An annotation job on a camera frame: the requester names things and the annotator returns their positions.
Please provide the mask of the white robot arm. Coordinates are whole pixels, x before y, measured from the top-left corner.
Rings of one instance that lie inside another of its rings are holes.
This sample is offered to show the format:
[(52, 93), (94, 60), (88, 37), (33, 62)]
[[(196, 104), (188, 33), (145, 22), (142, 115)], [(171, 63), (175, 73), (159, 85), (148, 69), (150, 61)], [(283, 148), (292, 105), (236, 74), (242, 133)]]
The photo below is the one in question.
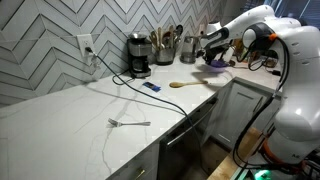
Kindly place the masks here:
[(268, 5), (252, 8), (201, 37), (209, 50), (240, 39), (253, 51), (272, 50), (282, 66), (280, 109), (265, 148), (276, 161), (298, 164), (320, 145), (320, 31), (278, 18)]

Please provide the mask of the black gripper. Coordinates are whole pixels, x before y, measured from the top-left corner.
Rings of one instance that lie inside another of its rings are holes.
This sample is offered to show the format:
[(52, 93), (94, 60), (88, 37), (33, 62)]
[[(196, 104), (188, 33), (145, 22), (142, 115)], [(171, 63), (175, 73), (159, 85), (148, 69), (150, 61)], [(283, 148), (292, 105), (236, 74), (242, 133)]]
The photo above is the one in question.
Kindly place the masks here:
[(205, 63), (207, 65), (210, 65), (212, 61), (216, 59), (216, 57), (218, 61), (222, 61), (223, 55), (226, 53), (228, 49), (229, 49), (228, 45), (221, 45), (211, 49), (206, 49), (204, 51), (203, 59), (205, 60)]

